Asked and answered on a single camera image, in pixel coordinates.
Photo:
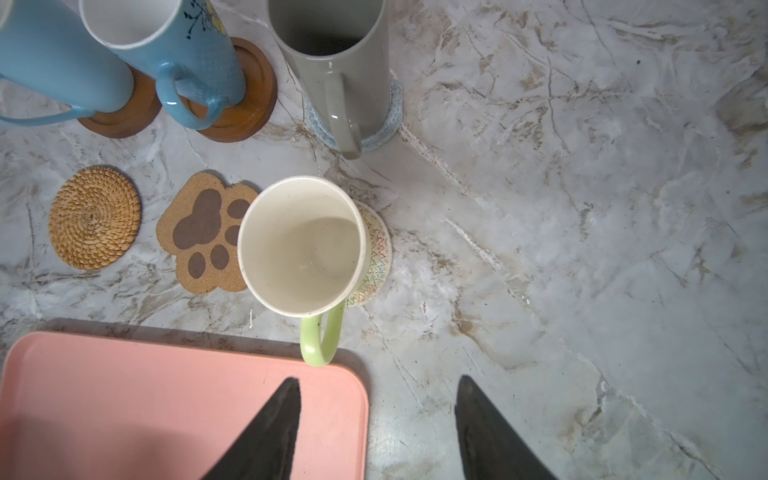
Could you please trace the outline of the cork paw coaster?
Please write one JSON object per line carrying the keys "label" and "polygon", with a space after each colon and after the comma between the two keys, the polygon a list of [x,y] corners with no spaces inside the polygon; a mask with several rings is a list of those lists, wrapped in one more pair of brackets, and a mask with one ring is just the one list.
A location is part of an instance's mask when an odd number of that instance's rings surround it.
{"label": "cork paw coaster", "polygon": [[240,292],[246,283],[237,254],[242,220],[257,191],[225,184],[207,171],[180,189],[156,226],[160,246],[175,257],[176,278],[193,294]]}

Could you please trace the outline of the light blue woven coaster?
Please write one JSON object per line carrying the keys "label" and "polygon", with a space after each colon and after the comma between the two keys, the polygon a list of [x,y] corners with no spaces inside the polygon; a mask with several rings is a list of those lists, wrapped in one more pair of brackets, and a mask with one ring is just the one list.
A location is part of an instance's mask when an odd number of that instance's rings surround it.
{"label": "light blue woven coaster", "polygon": [[[307,128],[328,148],[337,151],[337,143],[329,128],[324,126],[319,114],[306,96],[303,96],[303,114]],[[387,143],[400,128],[403,120],[403,88],[393,71],[390,71],[390,108],[383,125],[362,140],[362,150],[369,152]]]}

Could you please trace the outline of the woven rattan coaster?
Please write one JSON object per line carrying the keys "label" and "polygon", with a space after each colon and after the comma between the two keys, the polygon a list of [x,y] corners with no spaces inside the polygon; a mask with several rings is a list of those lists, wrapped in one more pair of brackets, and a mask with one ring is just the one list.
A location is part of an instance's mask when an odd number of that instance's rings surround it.
{"label": "woven rattan coaster", "polygon": [[109,166],[80,170],[58,191],[48,231],[56,254],[80,270],[98,270],[122,257],[141,223],[133,182]]}

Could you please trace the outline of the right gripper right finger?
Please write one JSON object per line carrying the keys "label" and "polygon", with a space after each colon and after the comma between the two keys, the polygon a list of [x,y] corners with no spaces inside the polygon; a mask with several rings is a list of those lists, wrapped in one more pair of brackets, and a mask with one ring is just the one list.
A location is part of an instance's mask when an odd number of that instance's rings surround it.
{"label": "right gripper right finger", "polygon": [[459,380],[455,417],[466,479],[555,479],[469,375]]}

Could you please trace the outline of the light blue patterned mug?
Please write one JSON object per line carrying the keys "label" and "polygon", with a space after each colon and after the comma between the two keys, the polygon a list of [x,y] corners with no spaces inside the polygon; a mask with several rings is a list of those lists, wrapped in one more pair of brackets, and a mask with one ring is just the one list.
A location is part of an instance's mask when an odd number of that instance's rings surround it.
{"label": "light blue patterned mug", "polygon": [[155,80],[182,126],[207,129],[245,97],[242,66],[210,1],[81,0],[79,12],[94,39]]}

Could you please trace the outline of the multicolour woven coaster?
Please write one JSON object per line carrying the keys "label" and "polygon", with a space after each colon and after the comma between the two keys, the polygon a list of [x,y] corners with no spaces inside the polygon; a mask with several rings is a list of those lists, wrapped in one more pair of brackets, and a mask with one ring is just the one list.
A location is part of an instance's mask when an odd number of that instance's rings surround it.
{"label": "multicolour woven coaster", "polygon": [[392,243],[386,224],[368,205],[358,201],[356,205],[369,234],[370,261],[362,283],[347,298],[346,308],[361,306],[372,300],[384,287],[393,261]]}

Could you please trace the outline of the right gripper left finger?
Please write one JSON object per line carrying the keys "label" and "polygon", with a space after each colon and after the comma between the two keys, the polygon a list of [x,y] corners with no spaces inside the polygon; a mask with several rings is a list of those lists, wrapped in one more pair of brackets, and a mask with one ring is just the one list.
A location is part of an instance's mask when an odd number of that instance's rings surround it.
{"label": "right gripper left finger", "polygon": [[289,377],[203,479],[289,479],[300,413],[299,380]]}

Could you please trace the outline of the grey mug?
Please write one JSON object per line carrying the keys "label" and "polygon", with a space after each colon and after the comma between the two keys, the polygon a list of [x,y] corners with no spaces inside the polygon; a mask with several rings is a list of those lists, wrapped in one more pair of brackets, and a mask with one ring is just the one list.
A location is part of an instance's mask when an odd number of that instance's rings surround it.
{"label": "grey mug", "polygon": [[387,1],[268,1],[267,21],[303,93],[349,160],[392,109]]}

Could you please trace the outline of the brown wooden coaster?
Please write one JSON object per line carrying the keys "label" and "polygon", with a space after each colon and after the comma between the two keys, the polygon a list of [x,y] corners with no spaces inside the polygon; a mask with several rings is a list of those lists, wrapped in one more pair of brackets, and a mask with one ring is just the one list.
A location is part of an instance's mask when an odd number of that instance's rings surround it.
{"label": "brown wooden coaster", "polygon": [[137,134],[156,118],[162,105],[156,94],[155,81],[133,67],[129,69],[134,90],[127,104],[116,112],[97,112],[91,117],[80,118],[78,122],[83,127],[107,138],[120,139]]}
{"label": "brown wooden coaster", "polygon": [[239,104],[226,108],[211,127],[199,130],[220,143],[243,141],[264,127],[278,93],[274,69],[263,51],[243,38],[234,37],[232,42],[244,71],[245,96]]}

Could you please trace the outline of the green handled cream mug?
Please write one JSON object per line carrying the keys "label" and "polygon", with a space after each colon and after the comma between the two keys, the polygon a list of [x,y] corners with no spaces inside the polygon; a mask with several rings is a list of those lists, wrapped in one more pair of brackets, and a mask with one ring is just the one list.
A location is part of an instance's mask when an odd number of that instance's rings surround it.
{"label": "green handled cream mug", "polygon": [[266,308],[300,322],[300,348],[313,367],[338,348],[347,299],[370,264],[370,238],[351,197],[314,176],[283,179],[262,191],[239,230],[238,261]]}

